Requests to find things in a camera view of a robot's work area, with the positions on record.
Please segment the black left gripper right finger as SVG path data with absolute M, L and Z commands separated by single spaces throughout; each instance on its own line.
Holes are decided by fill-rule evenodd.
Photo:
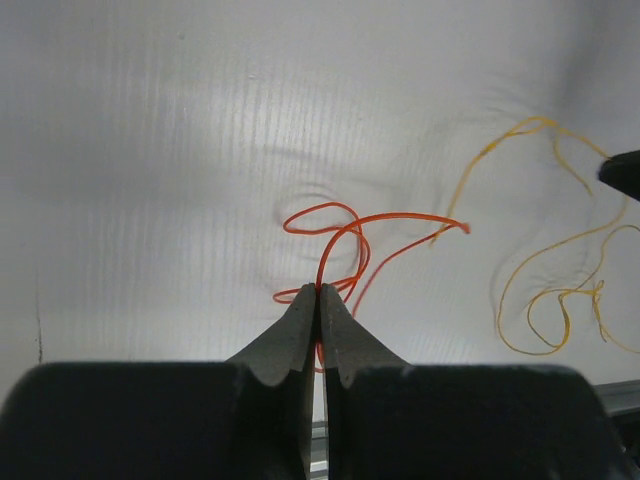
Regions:
M 635 479 L 594 388 L 549 364 L 414 365 L 319 292 L 332 479 Z

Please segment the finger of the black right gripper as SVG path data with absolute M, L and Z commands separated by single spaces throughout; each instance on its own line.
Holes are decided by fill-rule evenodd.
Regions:
M 629 198 L 640 201 L 640 151 L 620 153 L 606 159 L 597 178 Z

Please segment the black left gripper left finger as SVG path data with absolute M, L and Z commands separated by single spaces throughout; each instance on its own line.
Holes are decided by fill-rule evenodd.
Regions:
M 57 362 L 1 410 L 5 479 L 306 479 L 316 289 L 226 361 Z

